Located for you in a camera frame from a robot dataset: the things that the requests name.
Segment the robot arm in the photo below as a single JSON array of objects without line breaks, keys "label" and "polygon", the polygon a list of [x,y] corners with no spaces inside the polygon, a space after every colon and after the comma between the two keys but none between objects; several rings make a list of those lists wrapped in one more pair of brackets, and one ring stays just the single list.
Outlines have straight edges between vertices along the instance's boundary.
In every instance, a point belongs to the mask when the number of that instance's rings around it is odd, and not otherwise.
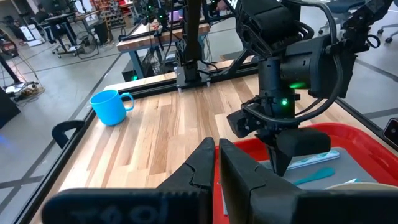
[{"label": "robot arm", "polygon": [[[369,26],[382,19],[391,0],[372,0],[359,8],[344,24],[346,34],[341,40],[337,39],[330,10],[322,3],[296,0],[227,0],[226,3],[236,16],[236,32],[244,48],[259,58],[259,94],[227,119],[238,137],[257,132],[256,136],[269,148],[274,172],[282,176],[292,157],[329,150],[330,140],[325,134],[303,133],[298,126],[327,110],[338,96],[345,97],[355,53],[372,46],[368,40]],[[331,25],[331,34],[313,38],[311,27],[298,21],[285,6],[292,4],[321,8]],[[298,88],[308,90],[309,95],[318,99],[317,103],[321,99],[326,102],[298,116],[303,113],[294,111],[294,101],[300,99],[294,92]],[[280,138],[290,139],[294,144],[280,144],[283,142]],[[318,147],[306,150],[309,144]]]}]

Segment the black pole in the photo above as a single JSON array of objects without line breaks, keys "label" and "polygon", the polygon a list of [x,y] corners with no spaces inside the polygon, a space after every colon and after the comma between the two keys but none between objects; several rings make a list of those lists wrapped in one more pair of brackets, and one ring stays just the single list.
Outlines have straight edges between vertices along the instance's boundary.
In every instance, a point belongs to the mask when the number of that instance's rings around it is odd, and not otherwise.
[{"label": "black pole", "polygon": [[5,61],[5,59],[2,57],[2,55],[0,54],[0,63],[1,65],[6,69],[6,71],[8,72],[8,74],[10,74],[11,78],[14,80],[14,83],[20,83],[21,81],[18,79],[18,77],[15,75],[14,71],[12,71],[12,69],[10,68],[10,66],[8,66],[7,62]]}]

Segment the green led light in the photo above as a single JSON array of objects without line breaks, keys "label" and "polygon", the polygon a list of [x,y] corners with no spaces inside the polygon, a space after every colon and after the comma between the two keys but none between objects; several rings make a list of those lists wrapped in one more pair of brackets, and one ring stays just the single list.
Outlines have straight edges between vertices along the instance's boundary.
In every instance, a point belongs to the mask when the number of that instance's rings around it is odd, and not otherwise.
[{"label": "green led light", "polygon": [[288,102],[287,102],[287,99],[283,99],[283,100],[282,100],[282,106],[286,106],[287,103],[288,103]]},{"label": "green led light", "polygon": [[305,83],[304,82],[293,83],[293,84],[290,84],[289,87],[293,88],[293,89],[304,88]]}]

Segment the black table frame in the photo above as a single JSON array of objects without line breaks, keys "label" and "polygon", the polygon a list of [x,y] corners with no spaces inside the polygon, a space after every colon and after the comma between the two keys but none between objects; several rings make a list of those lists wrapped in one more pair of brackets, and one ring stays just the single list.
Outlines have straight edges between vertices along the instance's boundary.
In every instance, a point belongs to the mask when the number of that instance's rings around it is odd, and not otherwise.
[{"label": "black table frame", "polygon": [[[219,71],[227,70],[229,68],[219,69]],[[221,82],[229,80],[232,78],[239,78],[248,75],[256,74],[258,71],[257,64],[247,63],[236,71],[234,75],[230,76],[217,76],[218,78],[212,78],[211,82]],[[132,88],[127,88],[119,90],[119,93],[130,93],[134,99],[145,98],[147,96],[159,95],[163,93],[168,93],[171,91],[177,91],[177,79],[173,78],[170,80],[164,80],[160,82],[150,83],[146,85],[136,86]],[[351,107],[349,104],[344,102],[342,99],[337,99],[336,103],[340,105],[344,110],[346,110],[351,116],[356,118],[365,127],[370,129],[377,137],[381,138],[383,141],[388,143],[391,148],[398,151],[398,148],[382,134],[382,129],[375,125],[372,121],[368,120],[359,111]],[[54,127],[52,131],[52,136],[55,142],[62,148],[61,154],[56,159],[55,163],[45,175],[44,179],[40,185],[36,188],[33,196],[26,203],[25,207],[22,209],[21,213],[17,216],[14,223],[28,223],[34,217],[35,213],[39,209],[40,205],[44,201],[47,194],[50,192],[53,184],[57,180],[63,168],[66,166],[69,158],[72,156],[77,145],[80,143],[82,137],[86,133],[88,127],[94,120],[96,114],[93,109],[90,109],[88,114],[83,120],[79,121],[66,121],[60,123]],[[76,128],[76,131],[72,134],[71,138],[68,138],[65,134],[66,131]]]},{"label": "black table frame", "polygon": [[[63,26],[63,24],[66,24],[66,29],[67,29],[67,37],[72,46],[76,46],[76,34],[75,31],[73,31],[72,26],[69,23],[68,17],[74,16],[74,14],[66,14],[64,16],[56,16],[56,17],[50,17],[46,20],[45,22],[48,22],[50,24],[52,29],[56,29],[57,25]],[[69,52],[68,49],[65,47],[65,44],[62,42],[62,38],[60,35],[56,34],[56,39],[58,43],[61,45],[62,49],[64,52],[58,53],[59,55],[61,54],[72,54],[74,52]]]}]

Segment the computer monitor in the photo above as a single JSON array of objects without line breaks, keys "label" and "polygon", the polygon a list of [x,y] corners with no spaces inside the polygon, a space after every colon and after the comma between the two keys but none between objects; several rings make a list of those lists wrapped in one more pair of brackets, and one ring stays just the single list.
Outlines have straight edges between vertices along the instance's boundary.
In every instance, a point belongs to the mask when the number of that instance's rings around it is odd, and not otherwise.
[{"label": "computer monitor", "polygon": [[42,5],[47,12],[59,12],[68,9],[66,0],[42,0]]}]

